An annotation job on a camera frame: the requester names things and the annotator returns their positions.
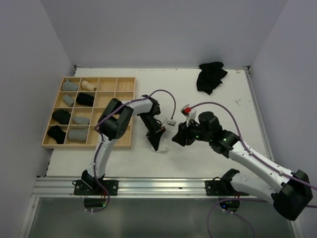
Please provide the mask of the white underwear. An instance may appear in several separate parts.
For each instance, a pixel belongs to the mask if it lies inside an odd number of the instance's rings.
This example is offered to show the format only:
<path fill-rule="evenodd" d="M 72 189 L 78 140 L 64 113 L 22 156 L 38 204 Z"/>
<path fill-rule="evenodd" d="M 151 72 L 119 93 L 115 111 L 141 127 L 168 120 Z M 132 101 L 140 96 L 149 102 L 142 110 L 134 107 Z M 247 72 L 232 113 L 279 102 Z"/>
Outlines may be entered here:
<path fill-rule="evenodd" d="M 170 151 L 170 142 L 162 142 L 157 150 L 155 150 L 154 147 L 151 147 L 151 151 L 154 153 L 168 153 Z"/>

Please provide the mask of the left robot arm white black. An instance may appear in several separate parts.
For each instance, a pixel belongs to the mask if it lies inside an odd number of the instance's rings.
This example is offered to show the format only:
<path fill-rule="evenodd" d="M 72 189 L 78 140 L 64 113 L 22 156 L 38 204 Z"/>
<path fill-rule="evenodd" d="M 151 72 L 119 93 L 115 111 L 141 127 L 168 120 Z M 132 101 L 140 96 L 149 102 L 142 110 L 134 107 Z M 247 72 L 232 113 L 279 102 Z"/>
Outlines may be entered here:
<path fill-rule="evenodd" d="M 139 116 L 148 132 L 146 138 L 155 151 L 159 149 L 161 136 L 166 131 L 154 116 L 160 114 L 159 102 L 144 95 L 140 99 L 122 102 L 111 99 L 95 127 L 99 140 L 90 166 L 76 181 L 75 195 L 107 194 L 103 179 L 106 165 L 116 142 L 126 133 L 133 116 Z"/>

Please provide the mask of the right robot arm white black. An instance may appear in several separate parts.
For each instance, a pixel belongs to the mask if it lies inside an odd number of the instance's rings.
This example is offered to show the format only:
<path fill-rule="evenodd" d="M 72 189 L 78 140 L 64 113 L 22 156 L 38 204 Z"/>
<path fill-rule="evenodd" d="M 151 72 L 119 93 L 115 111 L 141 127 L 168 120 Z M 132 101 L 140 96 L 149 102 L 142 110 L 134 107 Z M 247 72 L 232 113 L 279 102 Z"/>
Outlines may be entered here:
<path fill-rule="evenodd" d="M 189 107 L 182 110 L 186 121 L 178 126 L 173 142 L 181 146 L 195 141 L 207 142 L 212 150 L 246 167 L 258 179 L 243 178 L 235 172 L 224 179 L 220 188 L 225 194 L 244 192 L 273 205 L 284 218 L 295 221 L 313 198 L 308 175 L 284 168 L 248 146 L 235 133 L 225 130 L 212 112 L 199 115 Z"/>

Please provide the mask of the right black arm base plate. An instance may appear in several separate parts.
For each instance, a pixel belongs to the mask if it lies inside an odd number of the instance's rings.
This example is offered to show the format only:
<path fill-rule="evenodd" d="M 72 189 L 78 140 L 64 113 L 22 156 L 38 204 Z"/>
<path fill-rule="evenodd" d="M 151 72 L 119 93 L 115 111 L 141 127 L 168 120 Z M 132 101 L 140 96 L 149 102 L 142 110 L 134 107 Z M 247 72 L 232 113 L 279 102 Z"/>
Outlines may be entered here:
<path fill-rule="evenodd" d="M 219 177 L 205 181 L 207 196 L 249 196 L 248 193 L 236 191 L 227 179 Z"/>

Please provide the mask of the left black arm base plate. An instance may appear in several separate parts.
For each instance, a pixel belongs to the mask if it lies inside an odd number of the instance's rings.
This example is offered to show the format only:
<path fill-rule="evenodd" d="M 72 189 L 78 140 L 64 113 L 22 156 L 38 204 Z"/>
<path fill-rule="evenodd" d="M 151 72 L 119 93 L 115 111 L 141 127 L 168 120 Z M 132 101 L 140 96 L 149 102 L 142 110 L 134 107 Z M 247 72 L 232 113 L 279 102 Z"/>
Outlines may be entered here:
<path fill-rule="evenodd" d="M 101 180 L 100 184 L 107 189 L 110 196 L 117 196 L 118 191 L 118 181 L 117 180 Z M 81 179 L 74 180 L 72 182 L 74 185 L 74 195 L 85 195 L 85 196 L 98 196 L 104 195 L 105 191 L 100 185 L 93 181 L 92 185 L 87 185 Z"/>

